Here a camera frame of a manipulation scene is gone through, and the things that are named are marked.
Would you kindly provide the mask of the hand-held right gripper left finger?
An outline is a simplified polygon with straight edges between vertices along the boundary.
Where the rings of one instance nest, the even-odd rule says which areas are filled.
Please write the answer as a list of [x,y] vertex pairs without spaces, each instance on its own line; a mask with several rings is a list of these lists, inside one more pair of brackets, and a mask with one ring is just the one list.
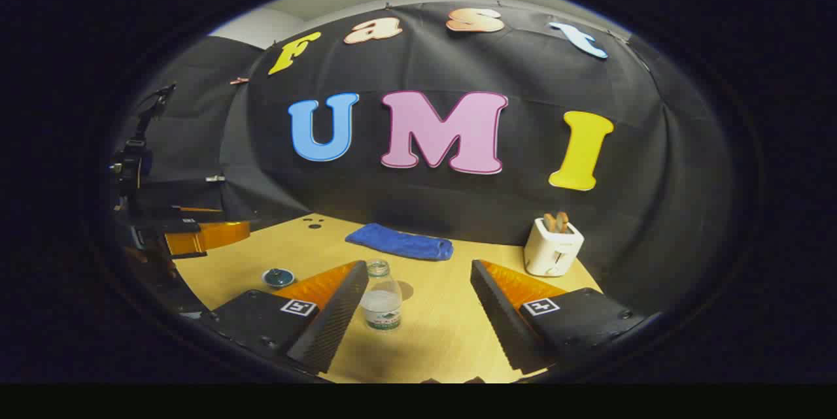
[[275,293],[249,290],[204,312],[199,321],[277,365],[326,373],[368,279],[365,261],[353,261]]

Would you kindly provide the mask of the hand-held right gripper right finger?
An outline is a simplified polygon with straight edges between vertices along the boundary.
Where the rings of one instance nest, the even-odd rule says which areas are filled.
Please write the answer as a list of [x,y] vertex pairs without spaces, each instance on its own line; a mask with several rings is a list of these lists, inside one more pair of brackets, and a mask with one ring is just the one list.
[[470,283],[511,368],[523,374],[609,361],[648,324],[594,288],[566,291],[485,260],[472,261]]

